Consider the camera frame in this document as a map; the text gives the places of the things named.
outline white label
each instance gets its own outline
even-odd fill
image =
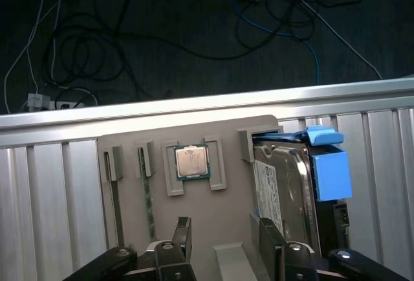
[[[270,218],[283,236],[278,183],[274,166],[255,160],[254,180],[256,182],[257,205],[260,217]]]

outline hard drive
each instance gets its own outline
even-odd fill
[[[256,164],[263,163],[265,168],[276,171],[282,235],[287,241],[306,243],[320,255],[314,181],[307,145],[256,141],[254,155]]]

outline aluminum rail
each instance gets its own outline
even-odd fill
[[[414,78],[405,78],[25,113],[0,117],[0,147],[258,115],[288,120],[413,106]]]

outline gray plastic base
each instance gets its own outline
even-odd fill
[[[151,242],[142,180],[145,178],[152,199],[151,212],[156,240],[170,240],[178,217],[191,217],[191,265],[197,280],[221,279],[213,248],[216,245],[242,243],[254,273],[263,268],[260,255],[254,247],[251,230],[250,213],[257,205],[254,176],[250,163],[243,160],[238,132],[238,129],[258,129],[262,125],[279,128],[275,117],[260,116],[124,133],[98,139],[100,155],[109,143],[122,147],[124,177],[115,183],[119,193],[125,245],[132,245],[142,254]],[[149,174],[146,173],[147,176],[143,177],[139,171],[137,144],[151,141],[148,161],[151,163],[152,175],[148,177]],[[204,142],[208,144],[211,177],[186,182],[172,178],[175,175],[174,145]],[[100,168],[101,174],[105,174],[105,170]],[[114,241],[111,239],[115,235],[113,225],[111,226],[114,218],[113,213],[110,213],[113,207],[104,188],[108,238]]]

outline metal screw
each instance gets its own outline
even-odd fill
[[[174,247],[174,245],[170,242],[166,242],[162,245],[162,248],[165,249],[165,250],[172,249],[173,247]]]
[[[118,252],[116,252],[116,255],[119,257],[124,257],[127,256],[129,254],[128,250],[125,249],[120,249]]]
[[[300,251],[300,249],[302,248],[299,244],[291,244],[289,245],[289,247],[293,249],[293,251]]]
[[[345,251],[339,251],[338,255],[341,256],[342,258],[345,258],[346,260],[351,258],[351,255],[348,252],[345,252]]]

